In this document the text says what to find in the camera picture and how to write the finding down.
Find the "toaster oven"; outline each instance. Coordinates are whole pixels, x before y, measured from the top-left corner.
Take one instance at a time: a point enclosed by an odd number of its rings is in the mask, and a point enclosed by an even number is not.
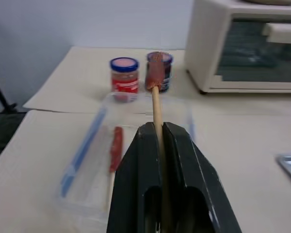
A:
[[[291,6],[195,0],[185,65],[203,94],[291,92]]]

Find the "oven handle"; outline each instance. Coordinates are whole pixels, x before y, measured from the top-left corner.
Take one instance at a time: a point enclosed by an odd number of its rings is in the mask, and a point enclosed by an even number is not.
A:
[[[291,23],[266,23],[262,33],[267,42],[291,44]]]

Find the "white table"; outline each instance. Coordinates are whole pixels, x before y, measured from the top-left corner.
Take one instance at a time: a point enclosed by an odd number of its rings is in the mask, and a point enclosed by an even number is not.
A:
[[[146,54],[153,50],[73,47],[26,108],[68,113],[96,113],[111,90],[109,61],[128,56],[140,61],[141,91]],[[199,114],[291,115],[291,94],[210,94],[202,96],[189,79],[183,50],[174,56],[173,78],[165,95],[187,99]]]
[[[93,114],[30,111],[0,156],[0,233],[74,233],[53,205]],[[291,233],[291,115],[195,115],[197,145],[215,166],[244,233]]]

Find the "jar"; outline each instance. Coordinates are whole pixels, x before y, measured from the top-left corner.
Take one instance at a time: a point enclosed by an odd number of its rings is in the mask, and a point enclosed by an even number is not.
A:
[[[148,53],[148,55],[146,56],[146,59],[147,59],[147,64],[146,64],[146,76],[145,76],[145,89],[146,86],[147,86],[147,74],[148,74],[148,71],[149,71],[149,61],[151,59],[151,56],[158,53],[159,51],[157,52],[151,52],[151,53]],[[171,78],[172,78],[172,75],[171,75],[171,64],[173,62],[173,56],[166,53],[166,52],[160,52],[162,53],[162,56],[163,56],[163,62],[164,62],[164,68],[165,68],[165,77],[164,77],[164,80],[162,82],[162,86],[161,86],[161,89],[160,89],[160,93],[164,93],[166,91],[168,91],[169,89],[169,84],[170,84],[170,81],[171,81]]]
[[[110,61],[113,92],[138,93],[138,67],[136,59],[118,57]]]

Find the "plastic lid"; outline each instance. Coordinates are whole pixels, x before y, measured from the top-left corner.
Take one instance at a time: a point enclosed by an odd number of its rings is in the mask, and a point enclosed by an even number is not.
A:
[[[111,69],[120,73],[133,72],[138,66],[138,61],[130,57],[117,57],[110,61]]]
[[[151,56],[153,54],[157,53],[157,52],[148,53],[147,56],[146,56],[147,61],[149,62]],[[160,52],[160,53],[163,55],[163,62],[165,62],[165,63],[172,63],[173,62],[173,56],[172,55],[170,55],[169,53],[166,53],[166,52]]]

